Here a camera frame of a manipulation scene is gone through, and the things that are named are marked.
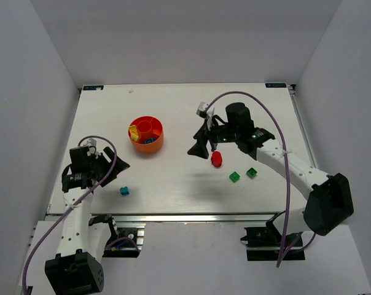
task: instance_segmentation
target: white tabletop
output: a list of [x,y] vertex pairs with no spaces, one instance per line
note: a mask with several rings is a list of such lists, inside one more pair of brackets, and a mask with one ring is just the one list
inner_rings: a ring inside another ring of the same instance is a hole
[[[234,143],[220,144],[223,164],[214,168],[209,160],[187,155],[192,138],[203,120],[196,115],[201,101],[209,103],[231,90],[249,92],[259,98],[283,129],[288,149],[310,162],[294,107],[286,88],[266,88],[265,84],[162,84],[105,85],[103,90],[82,91],[68,146],[58,174],[49,213],[62,213],[64,200],[60,174],[70,163],[68,150],[87,135],[101,135],[117,147],[119,157],[131,168],[104,188],[98,188],[92,213],[264,213],[285,207],[285,181],[270,168],[240,152]],[[225,107],[242,101],[251,111],[255,125],[278,132],[271,119],[250,98],[230,95],[216,104],[216,114],[226,120]],[[156,154],[138,154],[128,138],[128,126],[136,118],[153,116],[164,128],[164,144]],[[107,144],[98,141],[98,149]],[[254,167],[258,175],[248,178]],[[236,171],[240,180],[232,183]],[[119,189],[128,186],[130,195]],[[292,189],[291,207],[300,208],[305,200]]]
[[[53,224],[37,225],[32,246]],[[305,261],[247,261],[241,224],[148,224],[138,258],[103,258],[107,295],[357,295],[370,293],[365,271],[346,225],[317,237]],[[53,295],[44,273],[55,257],[61,227],[31,261],[32,295]],[[312,233],[304,233],[307,242]]]

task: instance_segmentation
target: yellow object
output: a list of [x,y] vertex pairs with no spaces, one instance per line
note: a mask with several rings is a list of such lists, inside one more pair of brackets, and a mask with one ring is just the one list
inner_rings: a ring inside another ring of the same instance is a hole
[[128,131],[130,132],[130,137],[133,141],[138,141],[140,139],[138,129],[135,125],[129,126]]

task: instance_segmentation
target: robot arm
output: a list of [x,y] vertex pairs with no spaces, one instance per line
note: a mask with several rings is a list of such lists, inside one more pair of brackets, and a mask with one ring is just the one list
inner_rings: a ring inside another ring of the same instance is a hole
[[63,221],[61,239],[54,259],[45,263],[45,274],[56,294],[84,295],[101,292],[104,288],[104,272],[100,264],[105,246],[119,237],[111,215],[90,218],[93,194],[78,204],[75,201],[89,188],[103,179],[115,161],[112,173],[101,184],[105,186],[117,174],[129,168],[120,158],[114,158],[109,147],[102,153],[96,151],[96,141],[88,140],[85,146],[69,151],[71,164],[62,174],[65,209],[73,210]]
[[[204,159],[209,157],[207,143],[215,151],[218,143],[236,143],[238,148],[254,160],[266,164],[285,178],[284,153],[274,135],[254,126],[249,109],[244,103],[232,103],[226,107],[228,122],[219,116],[204,112],[207,105],[201,103],[197,114],[204,118],[202,127],[194,139],[197,143],[188,151]],[[327,235],[334,227],[353,214],[349,182],[341,174],[335,176],[310,167],[294,154],[288,154],[291,183],[307,201],[305,208],[289,212],[287,234],[312,230]],[[284,212],[276,214],[267,222],[275,234],[281,236]]]

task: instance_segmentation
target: orange bowl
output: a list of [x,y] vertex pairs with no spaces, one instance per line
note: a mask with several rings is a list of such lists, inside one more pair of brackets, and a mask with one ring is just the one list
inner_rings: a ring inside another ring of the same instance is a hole
[[163,128],[161,122],[151,116],[144,116],[135,119],[130,126],[136,126],[139,133],[139,139],[131,139],[131,133],[128,131],[128,137],[133,147],[146,154],[157,152],[163,144]]

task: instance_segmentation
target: gray wall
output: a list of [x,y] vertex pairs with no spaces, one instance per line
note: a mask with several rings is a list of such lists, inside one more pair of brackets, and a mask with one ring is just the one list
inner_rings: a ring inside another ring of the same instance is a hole
[[371,284],[371,0],[343,1],[297,87],[319,166],[350,179],[349,225]]
[[15,291],[76,104],[76,86],[30,1],[0,1],[0,294]]
[[297,82],[341,0],[32,0],[82,84]]

